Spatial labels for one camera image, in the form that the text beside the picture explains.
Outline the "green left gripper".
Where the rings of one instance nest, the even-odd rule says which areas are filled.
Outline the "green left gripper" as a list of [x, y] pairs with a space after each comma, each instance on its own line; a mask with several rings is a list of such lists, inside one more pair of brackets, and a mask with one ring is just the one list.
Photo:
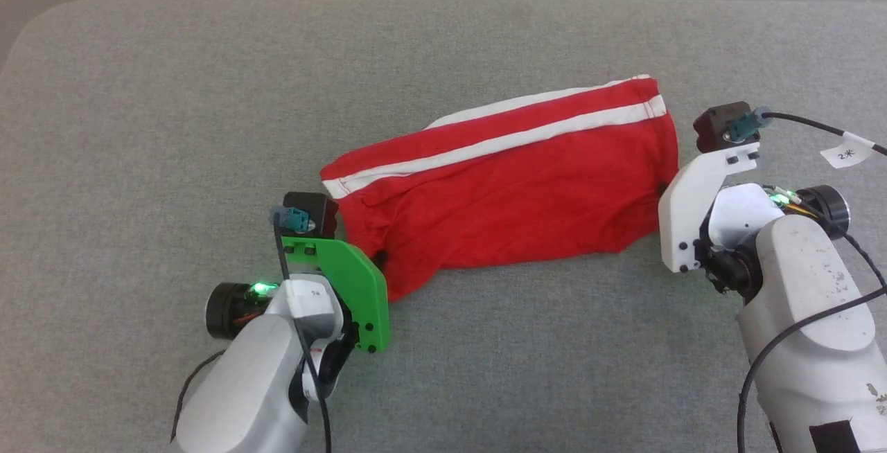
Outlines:
[[283, 236], [282, 244], [289, 263], [316, 267], [332, 286], [343, 315], [342, 336], [368, 354], [383, 352], [391, 339], [389, 297], [377, 267], [385, 266], [387, 252], [377, 251], [371, 261], [342, 240]]

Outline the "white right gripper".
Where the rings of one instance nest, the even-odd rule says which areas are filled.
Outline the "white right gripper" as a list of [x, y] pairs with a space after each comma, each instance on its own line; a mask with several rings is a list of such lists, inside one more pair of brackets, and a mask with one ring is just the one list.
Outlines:
[[657, 206], [661, 258], [669, 271], [699, 267], [694, 242], [701, 223], [728, 176], [757, 168], [759, 147], [750, 143], [704, 153], [679, 169]]

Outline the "red and white shorts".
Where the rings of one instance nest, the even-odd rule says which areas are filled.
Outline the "red and white shorts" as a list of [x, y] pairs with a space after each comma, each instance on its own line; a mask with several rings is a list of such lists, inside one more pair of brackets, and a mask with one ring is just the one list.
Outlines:
[[441, 269], [618, 254], [656, 232], [677, 172], [674, 121], [640, 75], [443, 116], [320, 178], [398, 301]]

